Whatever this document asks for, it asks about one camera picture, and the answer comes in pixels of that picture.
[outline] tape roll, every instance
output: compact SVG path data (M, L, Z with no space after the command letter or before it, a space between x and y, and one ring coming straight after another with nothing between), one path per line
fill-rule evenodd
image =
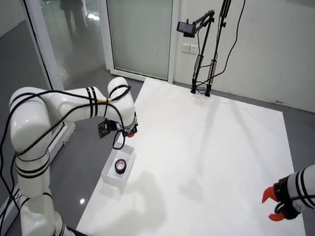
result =
M127 163L126 163L125 160L119 159L119 160L116 161L116 163L115 163L115 171L116 171L117 174L121 175L121 174L125 173L126 168L127 168Z

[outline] black stripe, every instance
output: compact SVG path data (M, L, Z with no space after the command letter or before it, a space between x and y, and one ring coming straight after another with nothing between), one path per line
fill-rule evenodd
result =
M43 193L43 195L46 195L46 196L49 196L49 197L51 197L51 199L53 198L53 196L50 194L50 193Z
M64 223L63 223L63 219L62 218L61 218L61 222L62 222L63 226L61 228L59 236L63 236L63 233L64 233Z
M307 190L306 190L306 187L305 187L305 184L304 184L304 171L305 171L305 169L303 169L302 172L301 172L301 185L302 185L302 189L303 189L304 195L308 196L308 193L307 193ZM311 203L311 205L313 205L312 208L315 208L315 204L311 200L311 198L307 198L307 200Z
M20 209L22 209L22 207L24 206L24 204L29 200L30 198L26 198L23 202L22 202L22 204L21 204L21 206L20 206Z
M301 197L301 191L300 191L300 188L299 188L299 181L298 181L298 178L299 178L299 174L300 174L301 171L299 171L297 174L296 174L296 177L295 177L295 187L296 187L296 191L297 191L297 194L299 195L299 197ZM304 205L306 205L308 208L311 208L311 206L305 201L305 199L301 199L301 201L304 203Z
M50 161L50 158L48 157L48 160L41 167L39 167L39 168L37 168L35 170L31 170L31 171L27 171L27 170L21 169L20 167L18 167L18 165L16 163L15 163L15 166L16 166L16 169L19 170L22 173L34 174L34 173L37 173L37 172L41 171L42 169L44 169L45 166L49 164L49 161Z
M91 88L91 90L92 90L92 93L93 93L93 96L94 96L94 99L97 99L97 97L96 97L96 93L95 93L95 90L94 90L94 88L93 87L90 87ZM94 101L94 103L96 103L95 104L95 117L97 116L97 113L98 113L98 108L97 108L97 101Z
M19 159L20 161L24 161L24 162L37 161L37 160L39 160L40 158L43 158L43 157L46 155L47 152L48 152L48 149L46 150L46 152L45 152L44 155L42 155L42 156L39 157L39 158L33 159L33 160L27 160L27 161L26 161L26 160L21 159L19 156L18 156L18 159Z
M109 93L109 97L113 94L113 92L120 88L128 88L128 85L118 85L117 87L114 87L114 89Z
M91 97L91 92L89 90L89 88L85 88L88 92L88 96L89 96L89 99L90 99L90 109L91 109L91 112L90 112L90 118L93 116L93 102L92 102L92 97Z
M11 106L12 106L12 104L16 101L16 100L18 100L20 97L24 97L24 96L32 96L32 95L35 95L35 93L33 93L33 92L26 92L26 93L24 93L24 94L20 94L20 95L17 95L13 100L12 100L12 102L10 103L10 106L9 106L9 108L11 108ZM45 100L41 97L41 96L38 96L38 98L40 98L45 104L46 104L46 102L45 102Z
M42 172L40 172L40 173L38 173L36 175L33 175L33 176L26 176L26 175L20 173L18 170L16 170L16 172L18 173L19 176L21 176L23 178L36 178L38 176L41 176L43 173L45 173L46 170L49 168L49 166L50 166L50 164L48 164L47 167Z
M43 195L49 196L49 197L51 197L51 199L53 198L50 193L46 193L46 192L45 192L45 193L43 193ZM22 204L21 204L21 206L20 206L20 209L22 209L22 207L24 206L24 204L27 203L27 201L28 201L29 199L30 199L30 198L25 198L25 199L24 199L24 201L22 202Z

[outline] door frame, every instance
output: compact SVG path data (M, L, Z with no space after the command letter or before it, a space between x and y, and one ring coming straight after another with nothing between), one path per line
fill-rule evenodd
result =
M39 63L42 67L45 81L50 89L64 90L63 82L55 58L55 54L50 42L45 19L40 7L40 0L20 0L26 22L30 30ZM52 135L51 143L48 147L51 162L56 157L58 151L65 145L71 134L74 132L75 124L73 122L63 122ZM15 186L14 196L20 193L18 184ZM7 204L9 197L0 207L2 212ZM5 235L19 211L13 202L9 205L4 223L2 226L2 235Z
M109 27L109 15L107 8L107 0L97 0L97 6L99 9L99 20L101 27L101 34L103 40L103 49L105 54L106 69L111 74L128 77L135 80L145 81L148 76L135 74L115 68L113 51L112 51L112 40ZM180 0L173 0L172 5L172 23L171 23L171 35L170 35L170 50L169 50L169 64L168 64L168 77L167 82L170 84L174 81L175 72L175 59L176 59L176 48L177 48L177 31L176 26L179 21L180 11Z

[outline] black cable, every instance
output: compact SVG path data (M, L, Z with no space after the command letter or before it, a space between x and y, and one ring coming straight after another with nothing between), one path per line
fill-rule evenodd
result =
M200 69L203 68L203 67L209 67L209 66L211 66L211 65L212 65L212 64L210 64L210 65L203 65L203 66L200 67Z
M233 50L233 48L234 48L234 46L235 46L235 44L236 44L236 42L237 42L237 38L238 38L238 28L239 28L239 26L240 26L240 21L241 21L242 14L243 14L243 11L244 11L245 2L246 2L246 0L244 0L243 7L242 7L242 11L241 11L241 14L240 14L240 18L238 19L238 23L237 23L236 39L235 39L235 42L234 42L234 44L233 44L233 46L232 46L230 52L229 52L228 55L227 55L227 59L226 59L226 62L225 62L224 70L223 70L222 72L220 72L219 74L216 74L215 76L213 76L213 78L214 78L214 77L217 77L217 76L219 76L219 75L221 75L221 74L223 74L223 73L225 72L225 70L226 70L228 59L229 59L229 57L230 57L230 55L231 55L231 52L232 52L232 50Z
M301 199L307 199L307 198L315 198L315 194L307 195L307 196L292 197L292 198L286 199L284 201L281 201L275 207L275 214L279 214L281 212L281 208L283 207L284 204L290 203L290 202L295 201L295 200L301 200Z
M111 99L111 100L112 100L112 101L119 100L120 98L122 98L123 96L125 96L125 95L130 91L130 89L131 89L131 87L128 86L128 88L127 88L121 95L119 95L119 96L117 96L117 97L115 97L115 98L113 98L113 99ZM13 103L16 99L18 99L18 98L20 98L20 97L22 97L22 96L25 96L25 95L30 95L30 96L28 96L27 98L21 100L20 102L18 102L18 103L13 107L12 111L10 112L10 114L9 114L9 116L8 116L8 118L7 118L7 122L6 122L5 130L4 130L4 134L3 134L3 136L2 136L2 141L1 141L1 145L0 145L0 155L1 155L1 166L0 166L0 170L1 170L1 171L0 171L0 174L1 174L1 177L3 177L3 175L2 175L2 171L3 171L3 153L2 153L2 147L3 147L4 140L5 140L5 138L6 138L6 135L7 135L8 126L9 126L9 123L10 123L10 120L11 120L11 117L12 117L14 111L15 111L21 104L23 104L25 101L30 100L30 99L32 99L32 98L34 98L34 97L40 97L41 95L48 94L48 93L62 93L62 94L66 94L66 95L70 95L70 96L74 96L74 97L84 98L84 99L87 99L87 100L94 100L94 101L96 101L96 103L94 103L94 105L106 105L105 111L107 110L107 106L109 105L109 106L111 106L111 107L117 112L117 114L118 114L118 116L119 116L119 118L120 118L120 120L121 120L121 123L122 123L122 124L121 124L121 125L122 125L122 129L123 129L123 130L125 129L124 122L123 122L123 119L122 119L122 116L121 116L120 112L118 111L118 109L117 109L114 105L108 103L108 99L107 99L106 102L97 102L97 99L96 99L96 98L89 98L89 97L86 97L86 96L76 95L76 94L72 94L72 93L68 93L68 92L64 92L64 91L59 91L59 90L44 91L44 92L41 92L41 93L38 93L38 94L22 93L22 94L18 95L18 96L12 101L12 103ZM14 203L15 203L17 209L20 210L18 204L17 204L16 201L15 201L15 197L13 196L13 191L14 191L14 187L15 187L15 184L14 184L14 176L13 176L13 166L14 166L14 162L15 162L16 157L17 157L18 155L22 155L22 154L26 153L26 152L27 152L28 150L30 150L33 146L35 146L43 137L45 137L49 132L51 132L54 128L56 128L61 122L63 122L63 121L66 119L66 117L67 117L69 114L71 114L73 111L75 111L75 110L77 110L77 109L79 109L79 108L87 107L87 106L90 106L90 104L80 105L80 106L77 106L77 107L71 109L71 110L70 110L67 114L65 114L59 121L57 121L57 122L55 123L55 125L53 125L50 129L48 129L48 130L47 130L43 135L41 135L37 140L35 140L28 148L26 148L24 151L22 151L21 153L16 154L16 155L14 156L14 158L12 159L12 163L11 163L11 178L12 178L12 184L13 184L11 191L9 190L9 187L8 187L8 185L7 185L6 181L5 181L5 179L4 179L4 178L2 179L4 185L6 186L6 188L7 188L7 190L8 190L8 193L9 193L9 200L8 200L8 202L7 202L6 208L5 208L4 211L2 212L3 217L2 217L1 225L0 225L0 235L1 235L1 230L2 230L2 226L3 226L3 221L4 221L4 218L5 218L5 214L6 214L6 211L7 211L8 207L9 207L9 205L11 204L11 202L14 201ZM113 149L120 150L120 149L123 148L123 146L125 145L125 136L123 136L123 137L124 137L124 139L123 139L123 144L122 144L122 146L121 146L121 147L114 147L114 144L115 144L115 143L113 143Z
M220 15L219 15L219 18L218 18L218 32L217 32L217 41L216 41L216 44L219 43L219 31L220 31Z
M14 176L13 176L13 167L14 167L14 161L15 161L15 158L16 158L16 154L14 155L13 159L12 159L12 163L11 163L11 177L12 177L12 188L11 188L11 191L10 191L10 196L13 196L13 191L14 191L14 187L15 187L15 184L14 184ZM6 206L3 210L3 213L2 213L2 219L1 219L1 223L0 223L0 236L2 235L2 226L3 226L3 223L4 223L4 218L5 218L5 215L6 215L6 212L10 206L12 201L10 201L10 198L8 199L8 202L6 203Z
M198 55L200 55L199 31L197 33L197 38L198 38L198 49L199 49Z
M121 121L121 125L122 125L122 130L125 129L125 126L124 126L124 121L123 121L123 118L120 114L120 112L118 111L118 109L110 104L110 103L107 103L107 102L96 102L94 103L94 105L106 105L106 106L110 106L112 107L118 114L119 116L119 119ZM14 167L14 162L15 162L15 159L18 155L22 155L24 153L26 153L28 150L30 150L32 147L34 147L40 140L42 140L47 134L49 134L54 128L56 128L61 122L63 122L72 112L74 112L75 110L77 109L80 109L80 108L84 108L84 107L88 107L90 106L90 104L83 104L83 105L80 105L80 106L76 106L74 108L72 108L71 110L69 110L60 120L58 120L51 128L49 128L44 134L42 134L38 139L36 139L30 146L28 146L25 150L23 150L21 153L18 153L14 156L14 158L12 159L12 163L11 163L11 173L13 174L13 167ZM116 150L121 150L124 145L125 145L125 139L126 137L123 135L123 144L121 145L121 147L115 147L115 142L113 143L113 149L116 149ZM11 191L9 192L9 195L12 196L13 195L13 191L14 191L14 186L12 186L12 189ZM0 224L0 235L1 235L1 232L2 232L2 226L3 226L3 221L4 221L4 218L5 218L5 214L7 212L7 209L10 205L10 201L7 202L7 205L3 211L3 217L2 217L2 220L1 220L1 224Z

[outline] white robotic arm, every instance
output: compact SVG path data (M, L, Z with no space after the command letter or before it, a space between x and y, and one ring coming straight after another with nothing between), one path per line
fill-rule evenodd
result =
M268 187L262 198L279 202L275 213L269 218L273 221L295 219L306 208L315 209L315 165L308 166L298 172L280 179Z
M34 97L16 108L11 117L10 131L13 147L20 154L16 159L16 170L23 194L20 200L23 236L74 235L66 229L61 217L54 211L49 190L48 146L51 132L25 152L35 140L51 128L48 111L53 111L58 118L68 115L66 121L78 121L96 116L106 117L112 122L116 121L117 126L114 128L127 136L137 131L134 102L128 89L126 80L118 77L108 85L108 99L97 88L89 87L66 92L88 97L91 100L49 92ZM10 110L12 111L26 97L43 92L44 90L38 88L17 90L11 97ZM114 107L106 105L105 102L109 102Z

